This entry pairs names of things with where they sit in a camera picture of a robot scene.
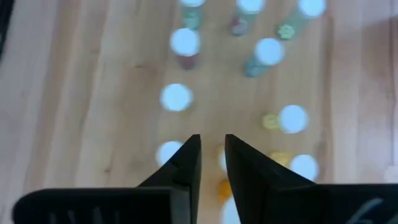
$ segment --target small bottle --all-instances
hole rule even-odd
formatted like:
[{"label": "small bottle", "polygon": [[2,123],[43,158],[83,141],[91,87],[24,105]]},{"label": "small bottle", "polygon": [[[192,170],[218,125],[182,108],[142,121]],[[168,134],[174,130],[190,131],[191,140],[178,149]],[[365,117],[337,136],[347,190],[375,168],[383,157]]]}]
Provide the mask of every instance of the small bottle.
[{"label": "small bottle", "polygon": [[251,59],[244,64],[244,72],[247,77],[258,77],[272,66],[282,61],[285,55],[284,46],[276,39],[261,39]]},{"label": "small bottle", "polygon": [[302,106],[288,105],[279,113],[279,126],[286,134],[296,134],[307,128],[308,113]]},{"label": "small bottle", "polygon": [[290,162],[290,170],[308,180],[315,181],[319,175],[319,165],[310,155],[297,155]]},{"label": "small bottle", "polygon": [[266,0],[236,0],[236,12],[231,23],[232,34],[237,37],[247,34],[265,5]]},{"label": "small bottle", "polygon": [[170,38],[170,47],[176,54],[178,63],[185,70],[195,67],[200,51],[199,33],[188,29],[177,29]]},{"label": "small bottle", "polygon": [[326,10],[326,0],[298,0],[297,7],[277,26],[281,40],[293,39],[309,21],[319,18]]},{"label": "small bottle", "polygon": [[174,83],[167,85],[160,93],[160,104],[168,111],[186,110],[192,101],[192,91],[183,84]]},{"label": "small bottle", "polygon": [[156,163],[162,167],[181,148],[183,144],[179,141],[163,143],[156,153]]},{"label": "small bottle", "polygon": [[202,24],[202,5],[206,0],[180,0],[181,20],[185,28],[197,30]]}]

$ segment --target yellow object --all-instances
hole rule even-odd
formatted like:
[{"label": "yellow object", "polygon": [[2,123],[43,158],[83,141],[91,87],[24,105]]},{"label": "yellow object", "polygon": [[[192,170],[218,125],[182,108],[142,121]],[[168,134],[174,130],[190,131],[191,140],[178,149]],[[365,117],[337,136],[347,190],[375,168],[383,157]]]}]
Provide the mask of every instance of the yellow object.
[{"label": "yellow object", "polygon": [[224,204],[231,196],[231,185],[229,184],[229,180],[225,179],[221,181],[220,185],[218,186],[218,200],[221,204]]},{"label": "yellow object", "polygon": [[262,126],[265,129],[278,129],[279,128],[279,119],[278,116],[274,114],[268,114],[262,117]]},{"label": "yellow object", "polygon": [[294,155],[289,152],[272,152],[269,157],[280,165],[289,169],[290,162],[292,161]]}]

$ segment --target green bottle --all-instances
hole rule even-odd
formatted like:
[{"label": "green bottle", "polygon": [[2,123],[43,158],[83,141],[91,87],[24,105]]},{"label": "green bottle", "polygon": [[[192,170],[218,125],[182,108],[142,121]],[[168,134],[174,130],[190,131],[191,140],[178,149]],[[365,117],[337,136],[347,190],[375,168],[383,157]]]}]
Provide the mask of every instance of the green bottle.
[{"label": "green bottle", "polygon": [[184,28],[198,30],[201,27],[202,5],[206,0],[180,0],[181,23]]},{"label": "green bottle", "polygon": [[237,37],[247,34],[257,15],[265,8],[266,0],[236,0],[236,12],[231,33]]},{"label": "green bottle", "polygon": [[297,7],[277,26],[276,35],[281,40],[291,40],[306,25],[319,18],[326,10],[326,0],[298,0]]},{"label": "green bottle", "polygon": [[259,77],[284,58],[285,50],[281,42],[265,38],[257,42],[252,57],[244,64],[244,74],[249,78]]}]

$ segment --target bottle cap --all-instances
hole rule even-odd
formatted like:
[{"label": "bottle cap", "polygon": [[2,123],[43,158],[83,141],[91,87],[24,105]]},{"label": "bottle cap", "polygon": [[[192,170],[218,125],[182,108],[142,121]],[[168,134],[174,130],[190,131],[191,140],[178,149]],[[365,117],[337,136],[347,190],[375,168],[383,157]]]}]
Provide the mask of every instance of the bottle cap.
[{"label": "bottle cap", "polygon": [[236,5],[245,14],[258,14],[266,5],[266,0],[236,0]]},{"label": "bottle cap", "polygon": [[311,181],[315,181],[319,174],[318,162],[310,155],[294,157],[290,162],[290,170]]},{"label": "bottle cap", "polygon": [[203,3],[205,3],[206,0],[180,0],[181,5],[187,6],[187,7],[199,7]]},{"label": "bottle cap", "polygon": [[221,224],[240,224],[238,210],[236,209],[235,199],[229,198],[221,210]]},{"label": "bottle cap", "polygon": [[160,93],[160,104],[165,110],[183,111],[193,99],[191,90],[183,84],[174,83],[166,86]]},{"label": "bottle cap", "polygon": [[267,114],[262,117],[262,127],[265,129],[279,129],[278,116],[274,114]]},{"label": "bottle cap", "polygon": [[257,59],[264,65],[277,65],[284,57],[285,50],[282,43],[274,38],[259,40],[254,49]]},{"label": "bottle cap", "polygon": [[179,141],[169,141],[163,143],[157,153],[156,162],[159,167],[163,166],[169,159],[181,148],[182,143]]},{"label": "bottle cap", "polygon": [[301,106],[285,106],[279,113],[279,126],[287,134],[295,134],[303,131],[307,128],[308,122],[308,114]]},{"label": "bottle cap", "polygon": [[177,29],[170,37],[170,47],[174,53],[191,57],[199,53],[199,33],[189,28]]},{"label": "bottle cap", "polygon": [[326,0],[299,0],[298,8],[311,19],[320,17],[326,10]]},{"label": "bottle cap", "polygon": [[229,184],[229,180],[222,180],[220,185],[218,186],[218,200],[224,204],[229,198],[232,196],[231,185]]}]

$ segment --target wooden floor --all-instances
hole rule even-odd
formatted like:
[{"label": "wooden floor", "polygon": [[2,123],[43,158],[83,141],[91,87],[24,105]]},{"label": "wooden floor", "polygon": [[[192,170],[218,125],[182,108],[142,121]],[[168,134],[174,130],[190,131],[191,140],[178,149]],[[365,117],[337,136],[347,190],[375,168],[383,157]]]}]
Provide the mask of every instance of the wooden floor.
[{"label": "wooden floor", "polygon": [[[319,182],[398,182],[398,0],[329,0],[267,75],[243,77],[256,41],[273,37],[294,0],[268,0],[254,30],[232,37],[234,1],[208,0],[198,68],[179,69],[169,34],[177,0],[18,0],[0,65],[0,223],[45,187],[133,187],[157,147],[200,133],[198,223],[219,223],[217,146],[233,133],[260,151],[313,154]],[[195,103],[162,110],[184,83]],[[306,107],[300,134],[265,131],[264,113]]]}]

